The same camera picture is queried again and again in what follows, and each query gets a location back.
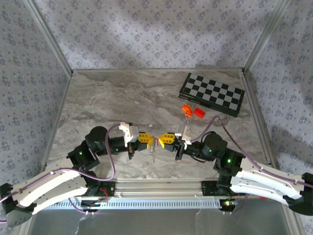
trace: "chessboard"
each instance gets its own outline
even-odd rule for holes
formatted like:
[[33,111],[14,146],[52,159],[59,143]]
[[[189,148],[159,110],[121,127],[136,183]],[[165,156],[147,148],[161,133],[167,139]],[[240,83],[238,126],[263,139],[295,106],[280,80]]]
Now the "chessboard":
[[188,74],[179,97],[205,107],[236,117],[240,111],[245,91],[204,78]]

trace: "floral patterned wall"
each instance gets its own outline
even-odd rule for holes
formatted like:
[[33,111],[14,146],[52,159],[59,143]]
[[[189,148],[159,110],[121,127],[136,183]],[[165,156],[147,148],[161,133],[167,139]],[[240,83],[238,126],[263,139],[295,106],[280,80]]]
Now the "floral patterned wall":
[[73,70],[240,68],[276,0],[35,0]]
[[[0,8],[2,185],[23,182],[38,173],[67,75],[22,0],[0,0]],[[1,235],[11,231],[0,225]]]
[[[313,2],[291,2],[252,68],[272,150],[282,170],[313,173]],[[312,217],[301,217],[313,235]]]

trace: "orange object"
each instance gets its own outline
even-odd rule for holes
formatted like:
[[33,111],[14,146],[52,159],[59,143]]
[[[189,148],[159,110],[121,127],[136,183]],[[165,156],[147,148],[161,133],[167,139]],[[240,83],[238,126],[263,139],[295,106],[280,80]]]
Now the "orange object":
[[196,108],[196,109],[194,110],[194,114],[197,115],[197,116],[199,116],[199,117],[201,117],[201,118],[203,118],[204,115],[205,115],[205,111],[202,111],[201,109]]
[[184,104],[181,109],[185,111],[185,116],[191,117],[192,109],[190,108],[189,105]]

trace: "red wire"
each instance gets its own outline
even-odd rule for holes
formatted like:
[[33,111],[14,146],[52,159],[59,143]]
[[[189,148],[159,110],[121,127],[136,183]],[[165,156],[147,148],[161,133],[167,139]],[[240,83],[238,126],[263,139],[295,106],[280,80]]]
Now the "red wire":
[[106,189],[104,189],[104,188],[100,188],[99,191],[102,191],[102,192],[104,192],[106,194],[106,200],[107,200],[108,197],[109,197],[108,191]]

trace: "marble tabletop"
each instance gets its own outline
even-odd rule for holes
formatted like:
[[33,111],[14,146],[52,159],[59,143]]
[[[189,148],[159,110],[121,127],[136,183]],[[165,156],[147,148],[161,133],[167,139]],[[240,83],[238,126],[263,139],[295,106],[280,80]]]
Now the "marble tabletop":
[[[121,121],[132,122],[139,131],[153,136],[175,132],[179,124],[186,123],[181,110],[186,100],[178,98],[186,79],[187,70],[131,70],[131,71],[81,71],[75,72],[69,85],[60,123],[53,142],[47,165],[50,166],[79,145],[86,134],[98,125],[107,129]],[[197,75],[243,89],[236,70],[197,70]],[[243,99],[237,117],[214,111],[191,102],[193,108],[206,112],[204,118],[195,115],[188,121],[192,137],[197,137],[213,116],[219,115],[234,139],[255,160],[263,163],[261,143],[246,98]],[[237,150],[230,138],[216,121],[210,128],[228,141],[228,147]],[[122,136],[116,129],[110,137]],[[132,160],[127,153],[113,156],[117,179],[131,178],[217,178],[213,163],[198,163],[188,156],[175,161],[175,153],[156,146],[156,160],[149,150],[136,152]],[[94,168],[99,177],[111,175],[107,156],[101,156],[101,164]]]

